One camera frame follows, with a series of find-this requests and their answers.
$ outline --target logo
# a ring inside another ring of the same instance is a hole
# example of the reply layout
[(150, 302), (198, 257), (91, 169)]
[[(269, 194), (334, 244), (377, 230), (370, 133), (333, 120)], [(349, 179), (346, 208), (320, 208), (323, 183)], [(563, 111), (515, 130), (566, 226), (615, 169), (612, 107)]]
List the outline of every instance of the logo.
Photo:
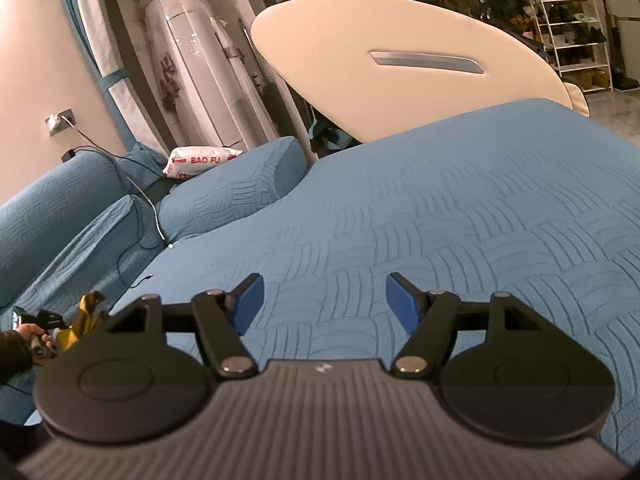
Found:
[(316, 372), (320, 372), (321, 374), (325, 374), (331, 370), (333, 370), (334, 367), (332, 367), (329, 363), (322, 363), (320, 366), (316, 367)]

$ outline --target silver screw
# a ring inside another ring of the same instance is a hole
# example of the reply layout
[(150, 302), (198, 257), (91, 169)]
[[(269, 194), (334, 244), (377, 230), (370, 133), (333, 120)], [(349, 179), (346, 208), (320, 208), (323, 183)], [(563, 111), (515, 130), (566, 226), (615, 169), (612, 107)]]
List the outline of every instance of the silver screw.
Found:
[(254, 367), (254, 362), (248, 357), (241, 355), (227, 357), (222, 361), (222, 369), (228, 374), (242, 374), (251, 370)]
[(396, 361), (396, 369), (403, 374), (418, 374), (427, 367), (427, 361), (415, 355), (407, 355)]

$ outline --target blue curtain trim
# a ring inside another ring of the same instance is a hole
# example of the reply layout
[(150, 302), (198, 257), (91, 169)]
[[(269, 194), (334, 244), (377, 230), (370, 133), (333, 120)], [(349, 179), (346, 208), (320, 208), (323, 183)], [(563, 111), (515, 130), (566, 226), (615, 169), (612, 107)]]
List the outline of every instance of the blue curtain trim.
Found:
[(103, 93), (108, 92), (109, 88), (115, 85), (118, 81), (122, 81), (127, 77), (129, 77), (129, 72), (127, 72), (127, 69), (124, 67), (119, 68), (115, 72), (111, 72), (110, 74), (107, 74), (106, 76), (101, 78), (100, 81), (98, 81), (98, 84), (100, 85), (100, 90), (102, 90)]
[[(76, 41), (84, 55), (84, 59), (86, 61), (86, 65), (94, 76), (94, 79), (98, 82), (100, 89), (103, 92), (104, 101), (106, 102), (107, 108), (109, 109), (111, 116), (113, 117), (113, 122), (118, 129), (118, 133), (120, 134), (120, 139), (124, 144), (124, 147), (127, 151), (133, 149), (133, 146), (136, 143), (136, 138), (131, 133), (129, 125), (127, 121), (124, 120), (122, 113), (120, 113), (120, 109), (116, 106), (111, 94), (107, 91), (111, 86), (117, 83), (119, 80), (125, 78), (126, 72), (124, 75), (120, 74), (118, 79), (112, 80), (110, 78), (115, 77), (114, 74), (120, 72), (120, 70), (116, 70), (116, 72), (111, 73), (104, 78), (100, 75), (100, 71), (98, 70), (98, 65), (95, 62), (94, 55), (91, 51), (91, 46), (89, 45), (89, 40), (86, 35), (86, 31), (84, 30), (84, 25), (82, 24), (82, 18), (80, 16), (80, 9), (78, 7), (78, 0), (62, 0), (62, 6), (65, 9), (67, 19), (69, 20), (69, 24), (71, 25), (71, 29), (73, 31), (74, 36), (76, 37)], [(106, 89), (103, 88), (103, 85), (106, 83), (103, 82), (104, 79), (112, 80), (113, 82)]]

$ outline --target blue bedspread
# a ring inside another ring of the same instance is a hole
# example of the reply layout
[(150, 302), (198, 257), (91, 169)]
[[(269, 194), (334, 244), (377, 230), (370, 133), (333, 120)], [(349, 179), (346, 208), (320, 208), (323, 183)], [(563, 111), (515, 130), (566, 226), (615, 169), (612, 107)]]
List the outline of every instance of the blue bedspread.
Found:
[(463, 299), (508, 290), (553, 321), (613, 372), (602, 439), (640, 458), (640, 150), (551, 102), (324, 158), (275, 204), (165, 250), (119, 305), (145, 292), (187, 301), (260, 272), (266, 300), (244, 342), (262, 364), (389, 363), (406, 340), (385, 301), (393, 271)]

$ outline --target handheld device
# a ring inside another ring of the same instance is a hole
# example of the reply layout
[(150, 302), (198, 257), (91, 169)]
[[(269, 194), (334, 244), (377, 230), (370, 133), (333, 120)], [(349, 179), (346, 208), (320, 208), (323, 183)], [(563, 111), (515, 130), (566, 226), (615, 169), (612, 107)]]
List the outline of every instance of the handheld device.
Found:
[[(628, 473), (595, 439), (612, 375), (512, 294), (467, 303), (389, 275), (387, 301), (410, 335), (389, 369), (364, 359), (271, 360), (260, 370), (239, 336), (263, 298), (252, 274), (187, 304), (143, 296), (107, 320), (40, 373), (34, 399), (52, 440), (20, 471), (29, 480)], [(464, 330), (486, 339), (451, 357)], [(193, 332), (202, 364), (164, 332)]]
[(42, 340), (38, 337), (37, 334), (34, 334), (33, 336), (31, 336), (30, 347), (31, 347), (31, 354), (34, 357), (37, 357), (40, 359), (46, 359), (47, 357), (50, 357), (49, 349), (47, 348), (46, 345), (42, 343)]
[(60, 314), (51, 312), (50, 310), (40, 309), (37, 314), (33, 315), (19, 306), (14, 306), (12, 309), (12, 329), (15, 330), (20, 325), (26, 323), (36, 324), (45, 332), (57, 328), (66, 328), (65, 321)]

